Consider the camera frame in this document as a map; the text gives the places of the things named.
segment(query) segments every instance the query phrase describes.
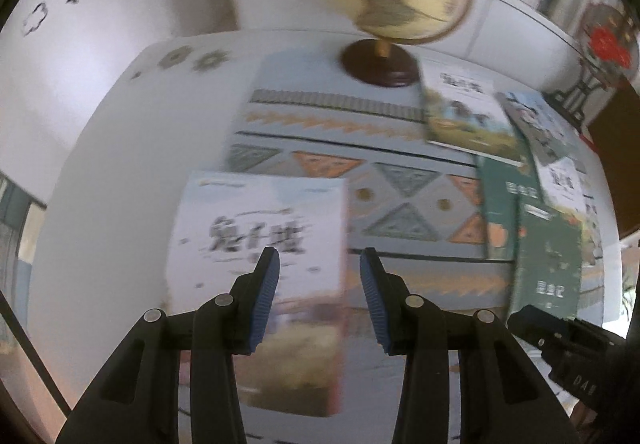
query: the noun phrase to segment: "geometric pattern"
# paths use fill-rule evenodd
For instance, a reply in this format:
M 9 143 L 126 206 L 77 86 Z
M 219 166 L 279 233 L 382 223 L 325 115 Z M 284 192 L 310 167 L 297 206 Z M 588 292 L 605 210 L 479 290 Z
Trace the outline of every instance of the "geometric pattern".
M 383 103 L 382 101 L 354 98 L 341 94 L 323 92 L 290 92 L 285 90 L 265 90 L 258 88 L 251 96 L 252 103 L 298 104 L 314 108 L 328 108 L 344 112 L 356 112 L 370 116 L 389 117 L 391 119 L 423 122 L 424 112 L 416 106 Z
M 486 224 L 480 213 L 476 213 L 467 220 L 462 227 L 459 228 L 450 237 L 452 244 L 484 244 L 486 233 Z
M 586 309 L 601 303 L 604 299 L 604 287 L 588 290 L 580 293 L 578 309 Z
M 306 151 L 293 151 L 293 157 L 300 163 L 309 177 L 336 178 L 358 167 L 363 159 L 336 157 L 321 153 L 307 153 Z
M 411 197 L 434 180 L 437 171 L 396 166 L 395 164 L 374 163 L 389 183 L 396 188 L 403 197 Z
M 434 242 L 437 232 L 422 218 L 411 204 L 402 204 L 388 212 L 385 216 L 364 230 L 370 236 L 387 236 L 389 238 L 405 238 Z
M 461 177 L 460 175 L 447 175 L 447 177 L 465 194 L 465 197 L 468 198 L 473 205 L 479 206 L 482 203 L 482 198 L 478 192 L 480 183 L 478 179 L 470 179 L 469 177 Z
M 442 239 L 449 238 L 478 212 L 478 208 L 445 175 L 421 189 L 412 204 L 438 230 Z
M 282 150 L 276 148 L 265 148 L 263 146 L 234 144 L 226 158 L 226 166 L 231 172 L 242 173 L 254 166 L 258 166 L 261 162 L 270 159 L 281 151 Z
M 297 116 L 277 112 L 249 112 L 244 116 L 246 122 L 260 121 L 263 124 L 279 122 L 285 126 L 301 124 L 303 128 L 322 128 L 323 130 L 342 130 L 344 134 L 363 133 L 365 135 L 384 135 L 386 138 L 402 138 L 406 141 L 423 140 L 424 134 L 417 124 L 405 128 L 391 128 L 352 120 L 337 120 L 331 117 Z
M 484 294 L 499 294 L 510 286 L 509 281 L 504 276 L 493 273 L 470 274 L 466 272 L 421 274 L 417 272 L 405 273 L 394 269 L 386 268 L 387 272 L 397 274 L 406 283 L 409 290 L 415 294 L 423 292 L 437 292 L 439 294 L 456 294 L 466 296 L 473 294 L 482 296 Z M 348 269 L 346 273 L 346 290 L 360 288 L 359 271 Z

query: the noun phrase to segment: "metal screw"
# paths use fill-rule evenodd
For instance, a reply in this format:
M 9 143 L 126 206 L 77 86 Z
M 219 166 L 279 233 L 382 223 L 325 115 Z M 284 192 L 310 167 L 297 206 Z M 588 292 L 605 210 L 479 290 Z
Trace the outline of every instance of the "metal screw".
M 424 305 L 424 300 L 420 296 L 417 296 L 416 294 L 411 294 L 410 296 L 407 296 L 404 302 L 409 307 L 412 307 L 414 309 L 420 308 L 421 306 Z
M 482 323 L 493 323 L 495 319 L 495 314 L 490 310 L 482 309 L 478 311 L 478 319 Z
M 153 323 L 154 321 L 158 321 L 162 317 L 162 311 L 158 309 L 149 309 L 145 312 L 144 320 L 147 323 Z
M 231 294 L 218 294 L 213 302 L 219 307 L 226 307 L 234 302 L 234 297 Z

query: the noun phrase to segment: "green book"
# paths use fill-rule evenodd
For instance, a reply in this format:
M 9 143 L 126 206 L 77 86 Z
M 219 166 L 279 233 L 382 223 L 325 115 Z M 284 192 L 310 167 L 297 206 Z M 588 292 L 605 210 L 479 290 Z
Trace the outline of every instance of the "green book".
M 575 316 L 580 296 L 580 226 L 542 202 L 519 201 L 516 271 L 510 312 L 533 305 Z
M 514 260 L 518 229 L 518 196 L 540 199 L 540 182 L 525 137 L 517 130 L 522 166 L 515 167 L 478 156 L 478 176 L 482 182 L 486 219 L 486 257 Z

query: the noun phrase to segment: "orange triangle pattern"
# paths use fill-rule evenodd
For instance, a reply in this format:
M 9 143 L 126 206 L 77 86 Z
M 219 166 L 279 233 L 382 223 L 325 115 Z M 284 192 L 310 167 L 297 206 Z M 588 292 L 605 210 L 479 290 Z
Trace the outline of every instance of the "orange triangle pattern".
M 364 162 L 364 159 L 350 159 L 306 151 L 293 151 L 291 154 L 309 177 L 336 178 Z
M 482 204 L 482 198 L 478 190 L 480 184 L 478 179 L 470 179 L 469 177 L 461 177 L 460 175 L 447 175 L 447 177 L 454 183 L 456 188 L 464 193 L 465 197 L 468 198 L 473 205 L 479 206 Z
M 462 227 L 451 235 L 452 244 L 484 244 L 486 225 L 480 213 L 468 218 Z

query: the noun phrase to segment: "patterned tablecloth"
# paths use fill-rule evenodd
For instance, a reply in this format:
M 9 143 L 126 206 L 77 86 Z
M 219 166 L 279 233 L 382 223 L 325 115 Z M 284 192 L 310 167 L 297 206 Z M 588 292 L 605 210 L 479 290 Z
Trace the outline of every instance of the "patterned tablecloth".
M 418 85 L 361 84 L 334 58 L 319 53 L 281 52 L 262 63 L 225 169 L 348 180 L 348 330 L 339 412 L 314 418 L 242 406 L 249 443 L 391 441 L 404 358 L 386 356 L 376 343 L 358 271 L 364 247 L 376 247 L 386 270 L 439 307 L 467 314 L 487 308 L 504 319 L 513 263 L 485 258 L 475 159 L 425 143 L 420 99 Z M 581 318 L 602 322 L 603 292 L 600 262 L 583 273 Z M 546 377 L 550 369 L 540 352 L 527 348 Z M 449 442 L 455 443 L 460 438 L 456 352 L 449 353 L 449 364 Z M 570 409 L 575 400 L 550 385 Z M 185 411 L 188 398 L 181 387 Z M 180 416 L 180 426 L 189 433 L 186 416 Z

